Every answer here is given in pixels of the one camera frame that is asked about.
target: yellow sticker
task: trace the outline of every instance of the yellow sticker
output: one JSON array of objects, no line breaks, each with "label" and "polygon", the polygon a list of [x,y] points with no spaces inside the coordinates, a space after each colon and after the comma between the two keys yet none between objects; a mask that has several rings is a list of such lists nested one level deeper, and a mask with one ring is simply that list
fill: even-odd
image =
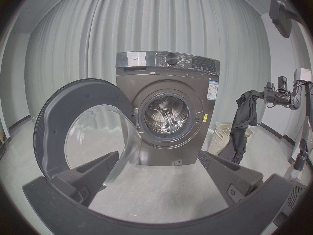
[{"label": "yellow sticker", "polygon": [[207,121],[208,115],[204,114],[204,119],[203,119],[203,123],[205,123]]}]

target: door glass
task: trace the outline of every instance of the door glass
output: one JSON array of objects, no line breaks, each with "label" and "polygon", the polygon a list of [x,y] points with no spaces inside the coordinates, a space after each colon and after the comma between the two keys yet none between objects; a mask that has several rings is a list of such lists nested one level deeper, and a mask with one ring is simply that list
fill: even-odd
[{"label": "door glass", "polygon": [[118,151],[119,160],[105,186],[123,182],[134,169],[141,137],[131,121],[116,107],[97,105],[83,112],[68,130],[65,159],[70,169]]}]

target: control panel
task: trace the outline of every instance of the control panel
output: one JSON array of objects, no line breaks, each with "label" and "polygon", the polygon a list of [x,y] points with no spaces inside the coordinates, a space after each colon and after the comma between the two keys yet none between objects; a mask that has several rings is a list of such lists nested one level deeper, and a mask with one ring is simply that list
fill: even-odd
[{"label": "control panel", "polygon": [[191,54],[168,51],[121,52],[116,55],[116,68],[140,70],[145,67],[173,67],[199,70],[220,75],[218,60]]}]

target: control knob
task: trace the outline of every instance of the control knob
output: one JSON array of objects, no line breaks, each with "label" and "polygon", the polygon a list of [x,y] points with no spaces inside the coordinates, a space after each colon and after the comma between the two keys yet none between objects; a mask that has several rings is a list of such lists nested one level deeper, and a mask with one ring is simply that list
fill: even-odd
[{"label": "control knob", "polygon": [[178,57],[174,54],[174,53],[169,53],[167,54],[166,56],[166,62],[169,64],[169,65],[174,65],[176,64],[178,61]]}]

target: white wall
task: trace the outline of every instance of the white wall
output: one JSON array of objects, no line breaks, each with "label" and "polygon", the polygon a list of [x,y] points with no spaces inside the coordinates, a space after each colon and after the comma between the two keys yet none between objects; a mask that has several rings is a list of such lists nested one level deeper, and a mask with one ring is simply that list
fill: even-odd
[{"label": "white wall", "polygon": [[[305,30],[305,28],[299,24],[300,30],[303,34],[304,37],[304,41],[306,43],[307,46],[307,50],[308,50],[308,55],[310,57],[310,67],[307,66],[305,68],[307,69],[311,69],[312,70],[312,64],[313,64],[313,43],[310,37],[310,34]],[[299,116],[295,116],[293,117],[293,115],[291,115],[290,117],[290,121],[289,124],[291,126],[291,128],[287,127],[287,131],[286,131],[286,135],[292,135],[292,139],[295,141],[295,147],[293,149],[292,152],[292,158],[295,160],[297,157],[297,154],[299,153],[299,143],[301,140],[301,136],[302,136],[302,127],[303,127],[303,122],[305,119],[305,97],[304,95],[302,95],[301,97],[301,101],[303,102],[302,105],[302,112],[300,113]]]},{"label": "white wall", "polygon": [[[263,14],[262,20],[267,32],[270,55],[271,55],[271,80],[277,88],[277,78],[285,76],[288,79],[288,89],[293,86],[293,77],[295,72],[295,58],[291,40],[281,36],[272,23],[269,14]],[[262,123],[271,127],[279,134],[284,135],[291,110],[282,106],[275,106],[272,109],[266,108]]]},{"label": "white wall", "polygon": [[[290,40],[294,52],[295,69],[311,69],[310,55],[308,53],[305,36],[303,35],[299,24],[294,21],[292,22]],[[285,130],[285,134],[292,140],[296,139],[306,115],[306,100],[304,96],[305,89],[302,89],[303,93],[301,94],[301,106],[298,110],[291,111],[288,125]]]},{"label": "white wall", "polygon": [[25,56],[30,34],[11,34],[5,47],[0,94],[5,123],[8,127],[29,115],[25,95]]}]

